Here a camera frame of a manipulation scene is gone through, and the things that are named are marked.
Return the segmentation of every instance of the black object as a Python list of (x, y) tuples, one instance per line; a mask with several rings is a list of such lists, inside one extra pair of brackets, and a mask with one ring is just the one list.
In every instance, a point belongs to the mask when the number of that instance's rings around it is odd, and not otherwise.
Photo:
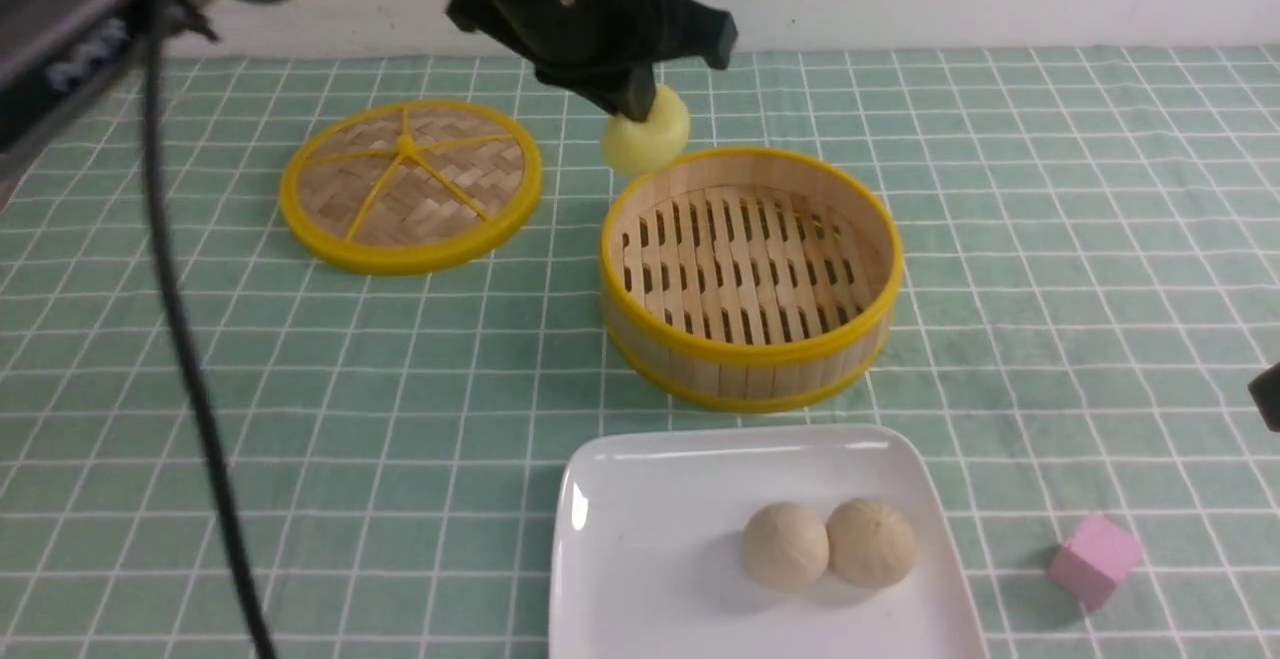
[(182, 290), (178, 287), (178, 271), (174, 266), (169, 221), (165, 211), (165, 188), (161, 179), (164, 161), (161, 159), (163, 139), (160, 122), (163, 115), (161, 81), (164, 75), (164, 44), (174, 29), (192, 29), (216, 40), (205, 17), (192, 6), (189, 0), (145, 0), (146, 1), (146, 44), (143, 56), (142, 88), (142, 187), (146, 200), (147, 225), (151, 235), (152, 267), (156, 273), (156, 285), (164, 305), (169, 335), (173, 339), (174, 356), (182, 372), (182, 384), (191, 401), (200, 445), (205, 453), (205, 468), (212, 491), (218, 526), (221, 530), (227, 564), (232, 573), (232, 585), (241, 613), (248, 626), (253, 651), (260, 659), (275, 659), (275, 646), (266, 626), (253, 582), (248, 550), (244, 546), (244, 532), (236, 508), (236, 494), (227, 471), (223, 441), (218, 431), (218, 418), (214, 416), (212, 401), (205, 376), (200, 367), (200, 352), (192, 337), (191, 322), (182, 303)]
[(737, 42), (732, 15), (695, 0), (449, 0), (445, 13), (529, 59), (543, 84), (635, 122), (653, 107), (654, 63), (723, 70)]
[(147, 15), (148, 0), (0, 0), (0, 180), (123, 79)]
[(1280, 363), (1254, 377), (1249, 383), (1249, 394), (1267, 429), (1280, 433)]

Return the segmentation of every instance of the white plate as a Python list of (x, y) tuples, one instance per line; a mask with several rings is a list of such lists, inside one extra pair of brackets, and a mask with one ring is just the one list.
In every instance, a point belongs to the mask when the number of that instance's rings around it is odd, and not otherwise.
[[(919, 559), (897, 586), (827, 576), (781, 596), (739, 568), (739, 537), (769, 502), (826, 516), (891, 502)], [(620, 435), (564, 471), (552, 558), (550, 659), (984, 659), (978, 613), (923, 458), (874, 426)]]

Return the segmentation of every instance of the pink cube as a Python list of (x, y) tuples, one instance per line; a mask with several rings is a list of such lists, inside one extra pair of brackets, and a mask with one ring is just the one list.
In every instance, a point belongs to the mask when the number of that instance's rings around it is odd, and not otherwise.
[(1140, 560), (1142, 544), (1138, 539), (1102, 514), (1093, 513), (1062, 543), (1057, 558), (1050, 564), (1048, 577), (1079, 599), (1085, 609), (1094, 612), (1111, 599), (1116, 586)]

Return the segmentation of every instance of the black cable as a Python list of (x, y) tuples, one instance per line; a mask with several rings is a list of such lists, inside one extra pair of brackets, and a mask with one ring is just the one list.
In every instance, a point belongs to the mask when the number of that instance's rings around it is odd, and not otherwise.
[(236, 496), (227, 472), (223, 441), (218, 435), (218, 418), (209, 399), (209, 389), (200, 369), (200, 354), (192, 339), (191, 325), (183, 310), (182, 294), (178, 287), (178, 273), (174, 270), (173, 248), (169, 241), (169, 220), (165, 212), (165, 189), (161, 182), (160, 157), (160, 102), (161, 74), (164, 68), (164, 41), (168, 36), (168, 12), (170, 0), (151, 0), (150, 26), (146, 38), (146, 63), (143, 68), (145, 88), (142, 92), (142, 182), (146, 198), (147, 220), (151, 230), (151, 255), (156, 271), (156, 283), (164, 303), (169, 334), (173, 339), (174, 354), (182, 371), (183, 386), (191, 399), (191, 409), (200, 431), (200, 444), (205, 453), (205, 468), (214, 491), (214, 505), (218, 526), (221, 528), (223, 546), (227, 550), (227, 563), (232, 572), (236, 598), (248, 624), (250, 639), (259, 659), (275, 659), (271, 632), (266, 626), (262, 605), (253, 586), (253, 571), (250, 567), (248, 552), (239, 517), (236, 512)]

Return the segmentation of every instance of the bamboo steamer basket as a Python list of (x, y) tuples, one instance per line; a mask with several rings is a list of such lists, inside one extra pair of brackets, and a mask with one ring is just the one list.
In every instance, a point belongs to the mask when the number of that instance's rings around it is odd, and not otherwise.
[(604, 322), (672, 395), (781, 412), (855, 383), (893, 321), (902, 243), (847, 173), (781, 148), (709, 148), (639, 177), (600, 238)]

